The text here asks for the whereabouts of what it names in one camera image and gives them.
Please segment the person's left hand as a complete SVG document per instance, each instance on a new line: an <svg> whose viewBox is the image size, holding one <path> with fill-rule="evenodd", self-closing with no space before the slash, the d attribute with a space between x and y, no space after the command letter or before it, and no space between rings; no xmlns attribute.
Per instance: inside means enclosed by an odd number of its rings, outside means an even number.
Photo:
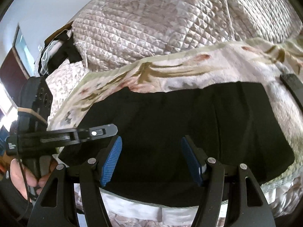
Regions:
<svg viewBox="0 0 303 227"><path fill-rule="evenodd" d="M51 159L49 173L44 175L40 179L36 179L33 173L28 168L23 166L28 186L37 187L37 194L39 195L43 187L45 186L47 180L49 179L50 174L54 171L57 165L58 162L54 158ZM10 178L14 187L19 191L19 193L23 196L24 199L27 199L27 187L25 186L22 171L20 169L19 161L17 159L13 159L10 163Z"/></svg>

